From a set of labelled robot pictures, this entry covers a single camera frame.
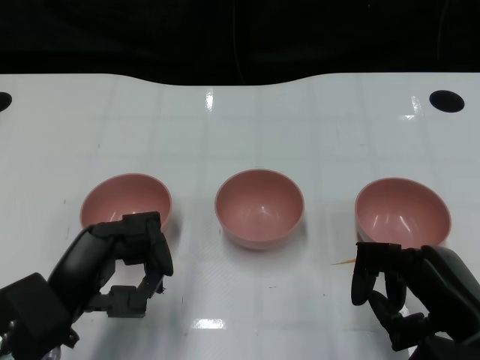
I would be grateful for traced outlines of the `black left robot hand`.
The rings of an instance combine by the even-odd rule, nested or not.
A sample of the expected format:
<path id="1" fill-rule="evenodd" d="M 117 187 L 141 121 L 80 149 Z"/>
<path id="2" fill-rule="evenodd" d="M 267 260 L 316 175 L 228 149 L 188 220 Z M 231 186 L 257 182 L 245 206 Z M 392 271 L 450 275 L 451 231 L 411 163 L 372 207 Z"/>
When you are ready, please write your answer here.
<path id="1" fill-rule="evenodd" d="M 127 266 L 141 264 L 144 278 L 139 286 L 112 286 L 107 294 L 101 293 L 119 260 Z M 93 311 L 114 318 L 143 318 L 148 300 L 163 292 L 164 277 L 172 275 L 161 216 L 153 211 L 86 227 L 59 260 L 48 284 L 74 320 Z"/>

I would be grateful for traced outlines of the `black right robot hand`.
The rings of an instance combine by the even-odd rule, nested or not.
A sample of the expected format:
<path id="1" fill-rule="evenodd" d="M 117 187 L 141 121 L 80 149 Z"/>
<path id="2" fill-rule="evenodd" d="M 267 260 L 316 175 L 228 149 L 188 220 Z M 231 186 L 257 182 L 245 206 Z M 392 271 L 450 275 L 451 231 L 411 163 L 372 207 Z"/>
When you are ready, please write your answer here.
<path id="1" fill-rule="evenodd" d="M 479 282 L 453 250 L 359 242 L 351 300 L 370 304 L 395 352 L 479 358 Z"/>

